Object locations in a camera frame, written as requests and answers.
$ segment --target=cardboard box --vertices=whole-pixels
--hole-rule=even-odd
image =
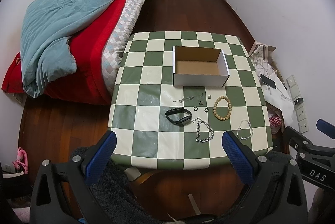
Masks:
[[[221,49],[173,47],[173,86],[223,87],[230,73]]]

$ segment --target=silver screw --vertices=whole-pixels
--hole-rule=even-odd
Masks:
[[[260,155],[260,156],[258,156],[258,160],[261,162],[261,163],[264,163],[264,162],[266,162],[266,157],[265,156],[263,156],[263,155]]]
[[[79,162],[80,160],[81,160],[81,157],[79,155],[76,155],[72,158],[72,161],[75,163]]]
[[[290,160],[290,164],[293,165],[293,166],[295,166],[295,165],[296,165],[296,161],[293,160],[293,159],[291,159],[291,160]]]
[[[42,162],[42,165],[43,165],[43,166],[47,166],[49,163],[50,163],[49,160],[44,160],[44,161]]]

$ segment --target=checkered tablecloth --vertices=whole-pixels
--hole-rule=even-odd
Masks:
[[[174,87],[175,45],[222,49],[231,74],[225,86]],[[184,103],[173,102],[202,93],[202,106],[198,97]],[[227,121],[219,121],[213,115],[214,102],[223,95],[232,103],[232,115]],[[192,112],[192,119],[200,117],[209,122],[214,130],[211,141],[196,142],[197,123],[179,127],[166,119],[168,109],[180,106]],[[219,102],[217,113],[228,113],[225,100]],[[250,121],[254,134],[242,143],[257,155],[266,154],[273,147],[266,104],[254,67],[238,37],[162,31],[136,33],[129,38],[116,78],[108,123],[117,136],[112,155],[116,163],[151,169],[201,169],[229,163],[222,148],[222,134],[227,130],[236,133],[243,119]],[[246,122],[241,128],[239,137],[250,135]],[[210,135],[204,124],[200,131],[201,139]]]

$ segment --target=black smart band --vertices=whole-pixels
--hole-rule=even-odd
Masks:
[[[183,112],[186,112],[187,114],[189,114],[188,116],[185,116],[181,119],[179,119],[178,121],[174,121],[172,120],[169,115],[171,114],[176,114],[176,113],[183,113]],[[192,120],[192,113],[187,110],[187,109],[184,109],[183,107],[176,107],[175,109],[172,109],[172,110],[168,110],[165,112],[165,115],[166,115],[166,118],[171,122],[173,123],[174,125],[178,125],[180,127],[188,124],[191,120]]]

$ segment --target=red bed sheet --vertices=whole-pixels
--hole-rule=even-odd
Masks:
[[[77,63],[74,74],[59,78],[48,84],[45,94],[66,101],[94,105],[109,105],[108,92],[101,71],[103,48],[113,32],[126,0],[114,0],[111,5],[86,29],[70,39],[70,52]],[[20,53],[7,70],[2,90],[8,93],[23,93]]]

